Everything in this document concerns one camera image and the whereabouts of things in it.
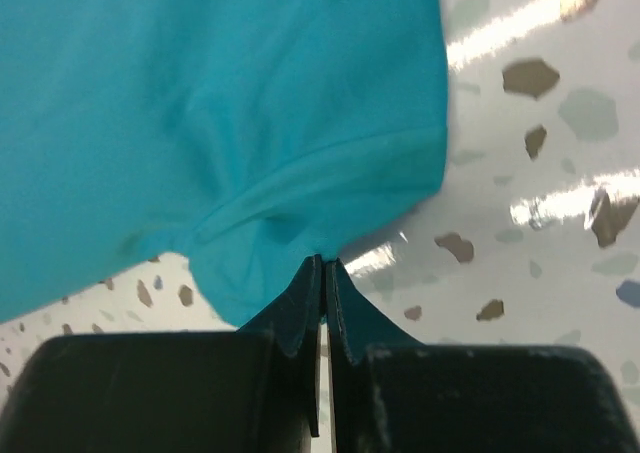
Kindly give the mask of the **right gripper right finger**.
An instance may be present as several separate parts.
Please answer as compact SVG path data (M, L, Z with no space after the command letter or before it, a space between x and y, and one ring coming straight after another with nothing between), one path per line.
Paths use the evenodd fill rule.
M325 267L338 452L635 452L611 377L557 345L425 344Z

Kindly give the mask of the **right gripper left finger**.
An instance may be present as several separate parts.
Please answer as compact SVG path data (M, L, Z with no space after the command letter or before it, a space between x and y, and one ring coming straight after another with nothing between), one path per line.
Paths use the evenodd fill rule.
M307 452L319 434L322 262L236 331L59 336L1 414L5 452Z

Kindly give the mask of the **teal t shirt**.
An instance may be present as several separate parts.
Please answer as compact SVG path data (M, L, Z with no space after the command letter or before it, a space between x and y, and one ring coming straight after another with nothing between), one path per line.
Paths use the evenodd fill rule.
M435 194L439 0L1 0L1 316L165 252L239 326Z

